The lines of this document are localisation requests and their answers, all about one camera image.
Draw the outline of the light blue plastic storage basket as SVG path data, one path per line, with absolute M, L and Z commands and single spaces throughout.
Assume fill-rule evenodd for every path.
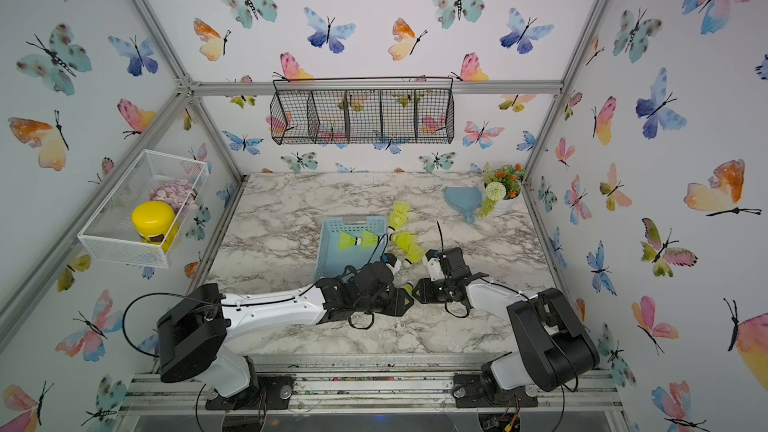
M 341 275 L 348 266 L 360 269 L 378 260 L 387 247 L 387 221 L 383 216 L 326 218 L 321 227 L 316 278 Z

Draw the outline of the yellow shuttlecock bottom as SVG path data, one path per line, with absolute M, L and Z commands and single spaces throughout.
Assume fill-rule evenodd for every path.
M 380 237 L 368 230 L 363 230 L 359 240 L 359 245 L 362 249 L 368 249 L 375 247 L 379 244 Z

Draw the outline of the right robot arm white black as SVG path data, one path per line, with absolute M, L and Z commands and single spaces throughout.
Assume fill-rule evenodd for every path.
M 530 386 L 576 389 L 580 377 L 598 367 L 597 347 L 560 290 L 516 290 L 471 271 L 459 248 L 430 250 L 424 263 L 429 276 L 412 289 L 416 301 L 441 304 L 456 318 L 483 311 L 511 326 L 517 349 L 484 364 L 475 383 L 480 390 L 469 397 L 499 403 Z

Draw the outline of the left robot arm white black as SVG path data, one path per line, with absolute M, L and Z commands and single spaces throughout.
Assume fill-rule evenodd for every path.
M 402 317 L 413 304 L 411 294 L 394 284 L 388 262 L 349 266 L 336 277 L 277 293 L 225 294 L 217 284 L 205 284 L 157 322 L 160 380 L 199 380 L 230 399 L 258 389 L 249 360 L 228 348 L 232 340 L 294 325 L 351 323 L 356 314 Z

